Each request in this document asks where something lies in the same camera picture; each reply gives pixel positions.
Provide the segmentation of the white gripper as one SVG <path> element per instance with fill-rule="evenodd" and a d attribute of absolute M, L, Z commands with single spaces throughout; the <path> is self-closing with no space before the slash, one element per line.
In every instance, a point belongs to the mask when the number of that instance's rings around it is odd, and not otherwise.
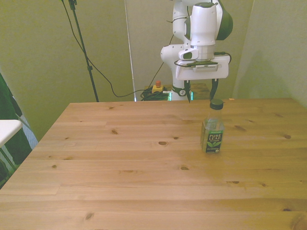
<path fill-rule="evenodd" d="M 191 101 L 190 81 L 212 79 L 212 88 L 210 91 L 211 101 L 217 91 L 219 79 L 224 79 L 228 76 L 229 55 L 215 56 L 211 60 L 213 64 L 195 64 L 194 61 L 179 60 L 175 65 L 175 77 L 177 80 L 184 81 L 184 90 L 189 103 Z"/>

